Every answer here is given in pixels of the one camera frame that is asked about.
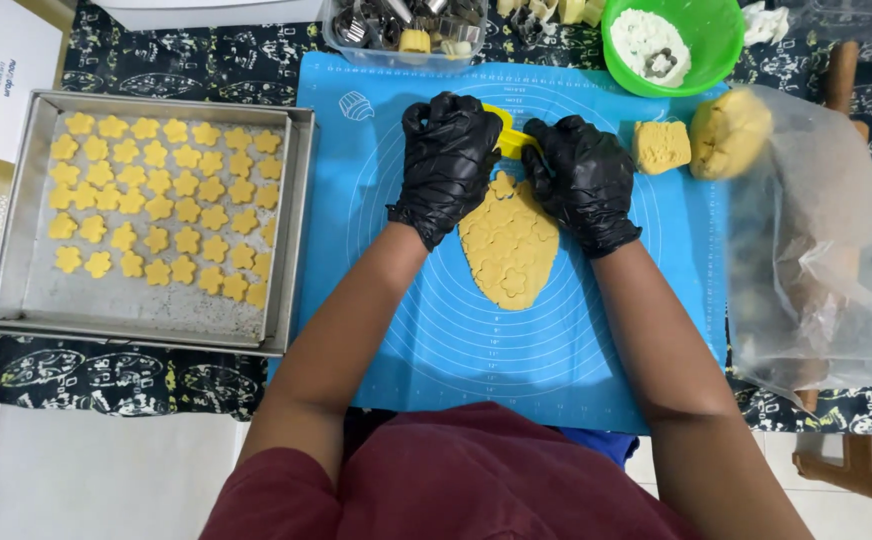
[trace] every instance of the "blue silicone baking mat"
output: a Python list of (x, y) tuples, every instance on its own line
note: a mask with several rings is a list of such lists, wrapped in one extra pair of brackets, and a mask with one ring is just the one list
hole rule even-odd
[[(680, 119), (725, 92), (638, 98), (606, 72), (484, 63), (460, 74), (355, 67), (307, 53), (298, 106), (321, 127), (300, 324), (305, 324), (386, 223), (403, 181), (403, 111), (442, 91), (471, 94), (513, 114), (553, 123), (581, 115), (629, 147), (633, 122)], [(517, 161), (500, 166), (521, 182)], [(722, 242), (725, 183), (686, 167), (635, 175), (631, 219), (716, 362), (726, 361)], [(653, 332), (646, 327), (645, 332)], [(441, 410), (493, 400), (538, 423), (645, 434), (606, 325), (589, 263), (564, 232), (549, 281), (533, 305), (500, 309), (474, 283), (456, 232), (410, 286), (353, 404)]]

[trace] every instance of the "table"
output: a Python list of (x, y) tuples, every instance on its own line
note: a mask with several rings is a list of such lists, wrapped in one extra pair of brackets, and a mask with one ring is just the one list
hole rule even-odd
[[(62, 74), (73, 92), (292, 106), (300, 60), (332, 51), (316, 23), (127, 31), (102, 8), (77, 8)], [(820, 102), (832, 43), (785, 39), (743, 50), (730, 80)], [(495, 12), (477, 62), (605, 69), (598, 29), (560, 27), (526, 50)], [(872, 43), (861, 45), (853, 119), (870, 126)], [(787, 399), (727, 379), (754, 429), (872, 435), (872, 388), (824, 391), (818, 418)], [(216, 412), (249, 420), (262, 399), (266, 361), (255, 356), (0, 336), (0, 403), (82, 409), (117, 416)]]

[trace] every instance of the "flour in bowl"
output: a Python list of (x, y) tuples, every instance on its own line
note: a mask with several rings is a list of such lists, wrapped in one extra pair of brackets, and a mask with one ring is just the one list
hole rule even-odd
[(610, 38), (623, 64), (655, 85), (680, 87), (693, 66), (679, 30), (656, 13), (626, 9), (612, 22)]

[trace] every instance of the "black glove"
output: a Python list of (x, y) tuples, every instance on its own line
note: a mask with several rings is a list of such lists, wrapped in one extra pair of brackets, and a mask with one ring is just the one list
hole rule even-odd
[(402, 114), (406, 158), (402, 192), (389, 220), (416, 229), (430, 252), (486, 196), (502, 119), (473, 96), (442, 92)]
[(578, 114), (553, 127), (533, 118), (522, 129), (536, 139), (539, 151), (522, 147), (526, 180), (542, 208), (566, 227), (590, 259), (599, 259), (640, 237), (642, 227), (629, 214), (633, 195), (633, 159), (616, 136), (600, 131)]

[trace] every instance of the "metal baking pan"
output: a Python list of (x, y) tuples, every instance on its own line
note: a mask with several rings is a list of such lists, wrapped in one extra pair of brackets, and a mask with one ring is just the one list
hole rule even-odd
[[(51, 213), (45, 204), (46, 192), (53, 184), (47, 177), (49, 145), (60, 117), (75, 111), (285, 129), (281, 148), (284, 172), (262, 335), (258, 331), (248, 335), (233, 331), (232, 326), (226, 326), (231, 322), (225, 320), (225, 310), (193, 309), (190, 305), (176, 308), (173, 301), (157, 301), (154, 306), (149, 298), (154, 289), (144, 281), (138, 290), (128, 290), (125, 283), (116, 287), (91, 283), (94, 288), (85, 282), (69, 285), (74, 276), (46, 280), (46, 275), (59, 272), (33, 263), (41, 252), (40, 241), (46, 237), (48, 218), (44, 214)], [(295, 332), (317, 134), (311, 109), (34, 91), (0, 249), (0, 334), (281, 355)], [(105, 281), (106, 277), (94, 279)]]

